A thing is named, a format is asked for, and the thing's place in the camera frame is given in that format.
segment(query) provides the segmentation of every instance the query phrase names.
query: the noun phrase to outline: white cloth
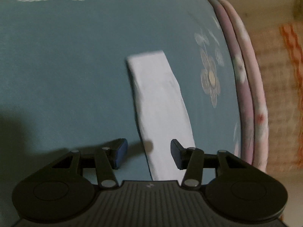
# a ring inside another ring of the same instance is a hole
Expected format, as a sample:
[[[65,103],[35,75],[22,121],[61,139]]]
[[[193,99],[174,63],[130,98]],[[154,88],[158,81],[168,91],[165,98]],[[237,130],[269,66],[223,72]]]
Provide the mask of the white cloth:
[[[152,179],[178,180],[185,174],[171,156],[170,143],[195,147],[179,84],[163,51],[130,56],[135,105]]]

